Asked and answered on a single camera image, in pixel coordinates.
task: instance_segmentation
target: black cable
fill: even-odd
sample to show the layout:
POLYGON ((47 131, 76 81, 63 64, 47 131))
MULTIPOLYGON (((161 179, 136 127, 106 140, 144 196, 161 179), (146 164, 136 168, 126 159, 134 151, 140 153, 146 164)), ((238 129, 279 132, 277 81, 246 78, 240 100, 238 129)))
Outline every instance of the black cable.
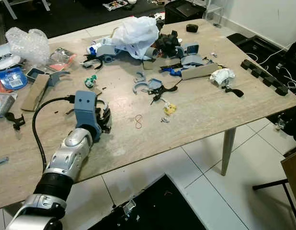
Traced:
POLYGON ((33 130, 33 134, 34 134, 34 137, 35 137, 35 140, 37 142, 37 145, 38 145, 38 148, 39 148, 39 151, 41 153, 41 157, 42 157, 42 161, 43 161, 43 171, 45 171, 46 169, 46 166, 47 166, 47 161, 46 161, 46 156, 45 156, 45 153, 44 153, 44 149, 43 149, 43 146, 41 144, 41 141, 37 135, 37 132, 36 132, 36 125, 35 125, 35 121, 36 121, 36 117, 37 117, 37 114, 39 113, 39 111, 41 111, 41 109, 43 107, 45 107, 46 105, 48 105, 49 103, 51 102, 56 102, 56 101, 69 101, 70 103, 74 103, 75 102, 75 96, 74 95, 70 95, 70 96, 67 96, 67 97, 58 97, 58 98, 54 98, 54 99, 51 99, 45 103, 43 103, 34 113, 33 115, 33 118, 32 118, 32 130, 33 130))

